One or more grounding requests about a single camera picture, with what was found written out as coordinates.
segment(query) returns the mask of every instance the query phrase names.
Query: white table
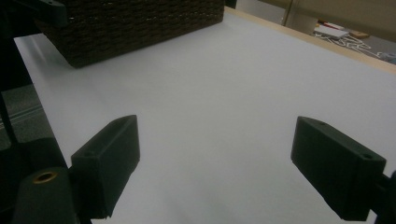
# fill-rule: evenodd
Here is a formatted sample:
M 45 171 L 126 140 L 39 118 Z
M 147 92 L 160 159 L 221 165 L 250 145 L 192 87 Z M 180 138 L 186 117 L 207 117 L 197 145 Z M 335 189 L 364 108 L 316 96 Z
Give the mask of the white table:
M 69 164 L 111 120 L 138 117 L 141 162 L 94 223 L 344 223 L 291 163 L 297 116 L 396 169 L 394 74 L 230 13 L 82 69 L 43 35 L 16 42 Z

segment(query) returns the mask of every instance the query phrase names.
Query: wicker basket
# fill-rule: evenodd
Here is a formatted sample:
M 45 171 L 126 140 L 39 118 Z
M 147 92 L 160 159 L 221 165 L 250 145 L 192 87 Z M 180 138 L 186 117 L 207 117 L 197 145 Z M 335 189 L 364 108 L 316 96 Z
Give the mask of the wicker basket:
M 74 67 L 222 21 L 224 0 L 61 0 L 69 24 L 37 26 Z

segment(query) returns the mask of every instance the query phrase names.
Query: brown wicker basket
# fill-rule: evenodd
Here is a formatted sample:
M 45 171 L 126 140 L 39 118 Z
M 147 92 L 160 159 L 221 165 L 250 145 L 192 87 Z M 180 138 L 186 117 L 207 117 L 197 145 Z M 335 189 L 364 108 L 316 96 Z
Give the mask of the brown wicker basket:
M 37 26 L 74 67 L 222 21 L 224 0 L 60 0 L 69 24 Z

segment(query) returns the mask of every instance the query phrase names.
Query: white tabletop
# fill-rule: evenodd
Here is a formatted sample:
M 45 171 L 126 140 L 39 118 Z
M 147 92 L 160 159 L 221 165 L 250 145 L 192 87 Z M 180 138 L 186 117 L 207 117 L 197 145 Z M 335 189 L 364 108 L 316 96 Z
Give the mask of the white tabletop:
M 94 223 L 344 223 L 290 160 L 298 116 L 396 169 L 395 75 L 235 15 L 81 69 L 43 35 L 16 42 L 68 164 L 137 115 L 141 162 L 113 217 Z

